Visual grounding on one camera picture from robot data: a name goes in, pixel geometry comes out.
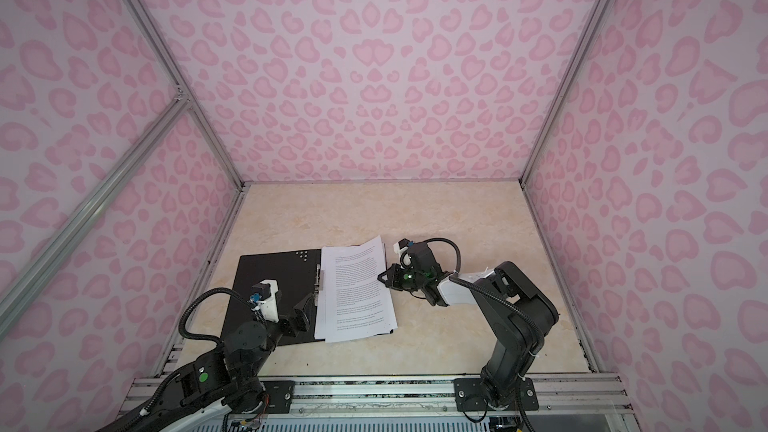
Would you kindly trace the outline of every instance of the metal extrusion bar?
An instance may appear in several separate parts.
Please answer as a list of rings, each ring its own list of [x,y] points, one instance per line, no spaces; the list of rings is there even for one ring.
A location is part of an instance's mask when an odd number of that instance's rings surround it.
[[[178,91],[184,92],[191,98],[193,103],[193,115],[192,117],[197,122],[198,127],[202,130],[203,136],[206,142],[213,150],[214,155],[222,165],[226,174],[230,178],[235,187],[242,188],[243,179],[240,177],[240,173],[237,171],[235,164],[232,162],[232,158],[227,153],[224,145],[221,143],[218,135],[211,128],[208,119],[206,118],[203,109],[197,101],[191,87],[184,78],[184,74],[181,72],[173,53],[170,52],[168,44],[165,43],[165,39],[160,33],[160,28],[155,23],[152,15],[147,10],[143,0],[123,0],[123,3],[128,8],[128,11],[134,18],[136,25],[141,30],[144,38],[147,40],[149,47],[155,53],[163,67],[164,72],[168,75],[170,80],[176,84]]]
[[[219,259],[221,258],[221,253],[224,251],[224,246],[226,245],[226,240],[230,236],[230,233],[232,232],[232,228],[234,227],[235,221],[237,220],[237,214],[240,212],[240,208],[243,206],[243,202],[245,199],[245,195],[247,194],[247,188],[245,188],[243,191],[235,191],[234,197],[232,197],[232,202],[230,203],[229,208],[226,210],[226,215],[224,216],[224,220],[221,223],[221,227],[219,231],[216,233],[216,236],[214,237],[214,240],[212,241],[212,246],[210,250],[208,251],[208,255],[206,256],[206,259],[203,261],[203,265],[200,267],[200,273],[197,274],[197,278],[195,279],[194,283],[192,284],[192,287],[190,288],[189,296],[187,297],[187,300],[184,302],[184,306],[181,310],[186,310],[187,307],[189,307],[189,304],[199,296],[200,294],[205,291],[207,288],[208,282],[210,281],[211,275],[214,273],[214,270],[216,270],[216,266],[219,263]],[[190,316],[190,323],[194,320],[195,313]],[[166,361],[168,360],[168,363],[173,366],[173,369],[176,369],[175,365],[176,362],[171,363],[170,361],[175,359],[172,357],[173,355],[173,349],[176,343],[179,343],[181,341],[181,337],[179,336],[178,330],[174,329],[173,333],[168,335],[168,338],[165,341],[165,344],[163,346],[163,350],[160,352],[160,355],[158,357],[157,362],[155,362],[155,365],[152,367],[152,371],[150,372],[150,375],[158,376],[162,374],[166,367]]]
[[[571,293],[571,289],[565,282],[565,275],[563,274],[562,269],[560,269],[558,261],[555,259],[552,245],[549,243],[549,240],[547,240],[546,235],[544,235],[542,224],[536,215],[536,210],[533,207],[533,202],[531,201],[528,189],[525,187],[522,189],[523,196],[525,197],[525,203],[528,204],[528,210],[530,211],[531,217],[533,218],[533,223],[536,225],[536,231],[538,232],[539,239],[541,239],[542,244],[544,244],[544,251],[547,253],[549,263],[552,265],[554,278],[558,283],[558,287],[560,288],[560,293],[563,296],[565,307],[568,308],[568,313],[571,315],[571,320],[574,323],[576,336],[581,343],[581,349],[584,351],[584,358],[587,359],[587,364],[591,370],[605,370],[605,366],[603,365],[602,360],[600,360],[600,354],[598,354],[597,350],[594,348],[594,344],[592,343],[592,340],[589,336],[587,325],[584,323],[584,319],[581,317],[581,314],[576,308],[576,301],[574,300],[574,296]]]
[[[525,164],[522,177],[520,178],[521,184],[525,185],[528,183],[536,162],[542,153],[544,144],[546,144],[552,132],[554,120],[560,115],[568,94],[576,83],[578,74],[581,72],[583,65],[587,62],[589,51],[596,41],[598,34],[600,34],[600,29],[605,23],[615,1],[616,0],[596,0],[594,2],[587,23],[584,25],[584,30],[574,49],[574,54],[571,56],[571,61],[568,63],[563,79],[558,86],[558,90],[554,94],[554,100],[552,100],[552,106],[547,112],[547,118],[544,120],[542,129],[539,131],[536,140],[534,141],[531,156],[528,158],[528,162]]]
[[[456,410],[455,378],[476,375],[270,377],[294,380],[288,414],[273,419],[462,417]],[[629,398],[616,374],[529,374],[539,410],[529,414],[632,415]],[[121,413],[135,408],[155,391],[161,379],[137,379]],[[513,411],[492,415],[514,415]]]
[[[125,153],[104,180],[82,201],[50,243],[19,274],[0,300],[0,341],[34,302],[91,227],[120,195],[123,187],[144,164],[185,110],[189,101],[180,94],[152,126]]]

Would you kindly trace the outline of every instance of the metal bracket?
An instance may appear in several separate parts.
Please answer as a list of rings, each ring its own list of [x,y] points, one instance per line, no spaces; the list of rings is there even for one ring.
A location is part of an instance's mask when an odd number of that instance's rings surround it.
[[[203,138],[211,148],[212,153],[217,158],[225,173],[228,175],[234,186],[238,190],[243,188],[243,179],[240,177],[240,173],[237,171],[230,154],[226,150],[225,145],[222,143],[221,138],[218,137],[210,122],[208,121],[202,107],[200,106],[197,98],[194,95],[193,89],[187,83],[184,74],[181,72],[181,68],[174,58],[174,54],[170,51],[170,47],[165,42],[163,34],[160,32],[160,28],[148,8],[145,6],[143,0],[123,0],[128,12],[134,18],[137,27],[141,31],[141,34],[147,41],[147,45],[152,49],[156,57],[158,58],[159,65],[163,68],[163,71],[170,78],[171,83],[176,84],[176,90],[186,94],[191,101],[191,117],[195,120],[200,131],[203,133]]]
[[[467,378],[480,379],[477,375],[339,375],[264,377],[262,381],[290,380],[296,383],[291,394],[290,412],[277,415],[278,418],[463,419],[463,413],[456,408],[457,391],[453,381]],[[539,403],[538,410],[532,410],[530,415],[634,414],[616,374],[528,374],[526,379],[535,383]],[[124,414],[145,402],[162,380],[136,379],[120,412]],[[492,414],[507,416],[517,412],[494,410]]]
[[[491,408],[485,402],[485,388],[482,386],[482,379],[454,379],[453,389],[456,393],[456,410],[459,412],[483,412],[491,411]],[[525,379],[522,384],[522,406],[524,410],[538,410],[538,399],[536,390],[533,387],[531,379]],[[509,406],[498,410],[516,410],[514,402]]]
[[[296,382],[293,380],[264,380],[264,389],[270,396],[270,404],[266,408],[267,414],[288,414],[293,403],[293,388]]]

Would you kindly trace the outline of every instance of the stack of paper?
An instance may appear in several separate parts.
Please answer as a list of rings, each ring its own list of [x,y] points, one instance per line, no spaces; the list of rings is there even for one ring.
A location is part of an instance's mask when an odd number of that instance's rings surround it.
[[[323,247],[315,339],[351,341],[396,329],[392,296],[376,278],[385,270],[381,236],[363,245]]]

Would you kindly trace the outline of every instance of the cable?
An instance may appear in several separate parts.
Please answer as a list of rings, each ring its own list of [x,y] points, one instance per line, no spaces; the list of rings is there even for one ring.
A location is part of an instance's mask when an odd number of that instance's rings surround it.
[[[132,419],[130,419],[129,422],[127,422],[123,427],[120,427],[117,432],[126,432],[127,430],[132,429],[136,423],[138,423],[142,418],[147,417],[154,407],[155,403],[158,402],[158,399],[163,393],[163,390],[165,390],[166,387],[168,387],[168,384],[173,379],[176,379],[179,376],[180,370],[176,369],[173,372],[171,372],[165,379],[163,379],[162,382],[160,382],[160,385],[157,389],[155,389],[154,394],[152,394],[152,397],[149,398],[146,402],[144,402],[144,406],[139,410],[139,413]]]
[[[261,311],[261,309],[256,309],[254,311],[256,314],[256,319],[261,322],[263,326],[266,326],[266,320],[264,319],[264,312]]]
[[[264,408],[261,409],[261,412],[258,413],[256,416],[257,419],[260,419],[261,416],[264,415],[264,412],[266,412],[266,409],[270,406],[270,395],[267,392],[264,392]]]
[[[424,241],[425,243],[429,244],[430,242],[445,242],[446,244],[453,247],[453,250],[456,251],[456,272],[462,271],[462,253],[458,251],[458,245],[453,240],[450,240],[448,238],[443,237],[434,237],[434,238],[428,238]]]
[[[458,245],[456,245],[456,243],[453,240],[449,238],[443,238],[443,237],[433,237],[433,238],[428,238],[427,240],[424,241],[425,244],[429,244],[430,242],[445,242],[446,244],[453,247],[453,250],[456,251],[456,272],[462,271],[462,253],[458,250]],[[400,254],[400,265],[403,268],[408,269],[408,265],[405,265],[403,263],[403,259],[406,257],[406,254],[408,254],[408,250],[405,250],[403,251],[402,254]]]
[[[228,294],[238,301],[245,304],[248,309],[250,309],[251,305],[250,302],[246,298],[244,298],[242,295],[238,294],[234,290],[226,287],[216,287],[212,288],[209,291],[203,292],[200,294],[198,298],[192,301],[189,307],[187,307],[187,310],[184,311],[184,313],[181,315],[181,319],[179,319],[179,335],[183,338],[188,338],[193,341],[211,341],[216,342],[216,345],[223,345],[224,341],[221,340],[221,338],[218,338],[215,335],[208,335],[208,334],[195,334],[192,332],[187,331],[187,320],[189,320],[190,315],[192,315],[192,312],[197,308],[202,301],[210,297],[211,295],[215,294]]]
[[[464,287],[468,288],[471,291],[477,292],[480,295],[483,295],[495,302],[498,302],[504,305],[506,308],[508,308],[510,311],[512,311],[514,314],[520,317],[520,319],[522,319],[523,322],[525,322],[526,325],[529,326],[533,331],[533,335],[534,335],[534,339],[536,340],[536,343],[534,344],[533,349],[530,352],[531,356],[535,356],[540,350],[542,350],[542,347],[544,346],[544,333],[539,328],[539,326],[536,325],[536,322],[533,322],[533,319],[528,314],[520,310],[520,308],[517,305],[509,301],[505,301],[503,298],[499,297],[498,295],[490,291],[487,291],[476,284],[473,284],[471,282],[467,282],[466,280],[458,278],[458,274],[449,275],[448,280],[450,280],[454,284],[463,285]]]
[[[272,348],[271,348],[271,349],[267,349],[267,350],[268,350],[270,353],[272,353],[272,352],[274,352],[274,351],[275,351],[275,349],[277,348],[277,342],[275,341],[275,339],[273,339],[273,338],[272,338],[272,337],[270,337],[269,335],[267,335],[267,336],[266,336],[266,338],[268,338],[269,340],[271,340],[271,341],[272,341]]]
[[[525,410],[523,409],[522,399],[520,398],[523,393],[523,388],[521,386],[521,382],[518,382],[516,394],[514,395],[514,402],[518,407],[518,414],[520,414],[520,418],[522,419],[523,423],[525,424],[525,427],[528,428],[528,432],[536,432],[536,430],[531,425],[531,421],[528,419],[528,415],[525,413]]]
[[[481,395],[470,395],[470,396],[468,396],[468,397],[466,397],[464,399],[463,404],[466,404],[467,400],[472,399],[472,398],[481,398],[482,402],[485,404],[485,409],[482,412],[482,417],[480,417],[480,418],[471,418],[471,417],[469,417],[467,415],[467,413],[464,410],[462,410],[462,414],[464,414],[464,417],[466,417],[467,420],[469,420],[473,424],[480,424],[485,419],[485,416],[488,415],[488,401],[483,396],[481,396]]]

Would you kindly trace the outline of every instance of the beige marble surface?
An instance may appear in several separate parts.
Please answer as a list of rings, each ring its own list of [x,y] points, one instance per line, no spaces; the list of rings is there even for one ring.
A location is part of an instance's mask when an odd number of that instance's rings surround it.
[[[388,264],[396,260],[391,244],[399,239],[435,236],[458,244],[464,272],[493,268],[505,260],[516,263],[560,311],[560,321],[531,372],[588,371],[516,182],[252,186],[209,288],[231,287],[243,254],[360,244],[379,234]],[[430,246],[438,262],[452,269],[450,246]],[[215,295],[202,303],[190,330],[221,332],[227,299]],[[478,373],[491,357],[496,340],[475,305],[430,307],[406,292],[393,292],[392,300],[398,323],[393,334],[283,346],[272,353],[261,375]],[[187,341],[178,364],[194,360],[212,346]]]

